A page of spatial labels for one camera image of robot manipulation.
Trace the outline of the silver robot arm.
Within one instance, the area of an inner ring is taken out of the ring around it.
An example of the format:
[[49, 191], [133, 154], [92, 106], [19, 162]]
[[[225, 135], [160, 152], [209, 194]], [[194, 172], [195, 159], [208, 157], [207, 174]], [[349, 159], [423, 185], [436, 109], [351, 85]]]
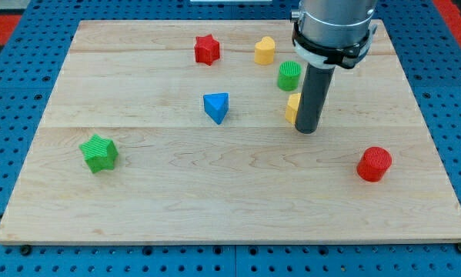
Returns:
[[369, 51], [376, 0], [301, 0], [291, 11], [292, 43], [311, 66], [351, 69]]

